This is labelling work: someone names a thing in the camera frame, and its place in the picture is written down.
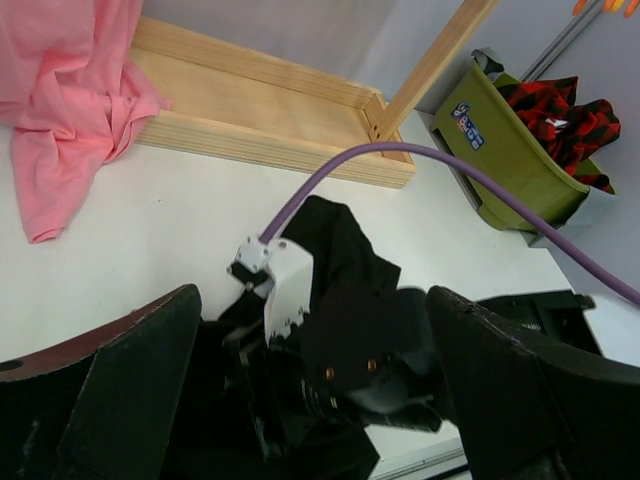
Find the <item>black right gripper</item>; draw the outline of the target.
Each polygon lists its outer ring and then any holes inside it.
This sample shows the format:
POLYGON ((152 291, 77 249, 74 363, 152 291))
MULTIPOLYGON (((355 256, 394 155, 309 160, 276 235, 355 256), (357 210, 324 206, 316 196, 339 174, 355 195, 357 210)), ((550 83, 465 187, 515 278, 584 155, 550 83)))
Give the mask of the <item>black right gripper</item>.
POLYGON ((270 333, 265 317, 222 341, 233 388, 265 457, 291 455, 319 425, 440 430, 443 374, 427 294, 356 286, 270 333))

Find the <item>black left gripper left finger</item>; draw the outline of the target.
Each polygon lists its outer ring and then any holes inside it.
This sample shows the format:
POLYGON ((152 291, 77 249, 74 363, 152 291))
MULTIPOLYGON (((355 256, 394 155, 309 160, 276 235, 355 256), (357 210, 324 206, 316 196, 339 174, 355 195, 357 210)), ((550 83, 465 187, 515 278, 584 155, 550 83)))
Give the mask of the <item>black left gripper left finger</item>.
POLYGON ((187 284, 2 362, 2 478, 158 478, 200 315, 187 284))

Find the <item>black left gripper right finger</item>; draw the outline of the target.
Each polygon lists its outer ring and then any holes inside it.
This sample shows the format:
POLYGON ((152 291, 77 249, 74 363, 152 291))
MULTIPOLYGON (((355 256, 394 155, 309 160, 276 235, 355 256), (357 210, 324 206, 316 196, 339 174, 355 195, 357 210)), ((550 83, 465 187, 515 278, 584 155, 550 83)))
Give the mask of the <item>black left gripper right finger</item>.
POLYGON ((435 286, 427 316, 475 479, 636 479, 639 369, 435 286))

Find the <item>grey button shirt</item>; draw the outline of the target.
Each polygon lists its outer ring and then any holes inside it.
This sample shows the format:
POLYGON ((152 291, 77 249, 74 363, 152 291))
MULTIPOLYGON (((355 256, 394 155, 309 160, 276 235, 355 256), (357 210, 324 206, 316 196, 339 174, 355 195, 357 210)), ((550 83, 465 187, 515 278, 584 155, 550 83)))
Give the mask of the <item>grey button shirt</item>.
MULTIPOLYGON (((494 58, 492 50, 476 49, 473 51, 472 56, 493 83, 497 83, 501 76, 506 74, 503 65, 494 58)), ((579 171, 581 173, 602 173, 591 157, 581 164, 579 171)), ((588 187, 589 194, 587 199, 566 223, 560 226, 550 224, 569 239, 576 237, 583 230, 600 220, 616 201, 615 191, 612 194, 608 194, 600 189, 588 187)))

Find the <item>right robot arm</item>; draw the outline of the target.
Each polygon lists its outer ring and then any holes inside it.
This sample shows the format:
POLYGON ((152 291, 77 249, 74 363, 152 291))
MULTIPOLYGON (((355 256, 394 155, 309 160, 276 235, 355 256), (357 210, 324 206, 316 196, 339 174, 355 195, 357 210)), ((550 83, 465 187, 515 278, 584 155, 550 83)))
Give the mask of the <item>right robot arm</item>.
POLYGON ((465 307, 449 291, 378 285, 313 289, 273 326, 263 298, 242 295, 219 318, 222 344, 265 454, 336 471, 382 460, 368 428, 459 428, 473 471, 502 478, 550 455, 556 404, 532 361, 489 368, 470 395, 464 366, 497 350, 486 327, 505 319, 590 353, 591 299, 570 291, 501 296, 465 307))

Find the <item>red black plaid shirt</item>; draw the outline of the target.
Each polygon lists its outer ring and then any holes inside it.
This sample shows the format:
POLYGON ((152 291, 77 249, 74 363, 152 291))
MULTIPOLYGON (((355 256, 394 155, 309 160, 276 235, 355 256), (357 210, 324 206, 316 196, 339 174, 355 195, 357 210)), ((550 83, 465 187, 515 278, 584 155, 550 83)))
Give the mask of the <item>red black plaid shirt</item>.
POLYGON ((580 183, 614 192, 605 174, 581 173, 581 164, 620 138, 621 123, 611 103, 578 104, 577 76, 507 84, 498 92, 546 153, 580 183))

